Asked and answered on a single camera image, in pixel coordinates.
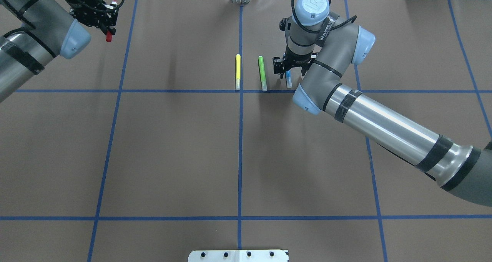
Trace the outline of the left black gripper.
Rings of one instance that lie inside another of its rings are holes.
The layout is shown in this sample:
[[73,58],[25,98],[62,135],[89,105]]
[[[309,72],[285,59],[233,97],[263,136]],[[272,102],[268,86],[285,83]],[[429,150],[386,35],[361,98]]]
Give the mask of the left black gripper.
[[104,0],[65,0],[71,7],[70,15],[81,24],[96,27],[104,34],[116,33],[118,2],[107,3]]

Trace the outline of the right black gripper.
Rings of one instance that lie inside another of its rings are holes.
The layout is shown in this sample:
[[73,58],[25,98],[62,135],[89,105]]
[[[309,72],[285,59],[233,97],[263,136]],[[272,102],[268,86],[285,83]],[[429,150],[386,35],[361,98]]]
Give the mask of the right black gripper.
[[273,57],[273,72],[274,74],[278,74],[281,78],[283,78],[283,75],[287,71],[290,71],[290,69],[300,67],[301,75],[304,76],[317,58],[317,56],[318,53],[306,54],[302,56],[298,56],[297,54],[288,56],[287,54],[285,54],[282,58]]

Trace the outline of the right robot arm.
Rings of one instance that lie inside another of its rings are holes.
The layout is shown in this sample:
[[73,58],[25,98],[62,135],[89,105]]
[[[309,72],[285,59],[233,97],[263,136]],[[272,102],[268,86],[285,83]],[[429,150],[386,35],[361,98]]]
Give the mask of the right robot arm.
[[444,191],[482,206],[492,204],[491,144],[459,145],[340,82],[349,65],[367,57],[376,37],[330,10],[330,0],[291,0],[279,23],[286,49],[274,57],[281,78],[301,68],[293,101],[309,113],[325,112],[433,179]]

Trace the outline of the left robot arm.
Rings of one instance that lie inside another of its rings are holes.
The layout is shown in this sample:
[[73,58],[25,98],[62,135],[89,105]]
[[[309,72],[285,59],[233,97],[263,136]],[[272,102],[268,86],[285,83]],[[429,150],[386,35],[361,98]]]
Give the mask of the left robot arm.
[[21,27],[0,38],[0,99],[3,101],[58,56],[72,59],[91,41],[85,27],[96,27],[110,42],[116,33],[124,1],[65,0],[67,12],[55,0],[1,0],[21,21]]

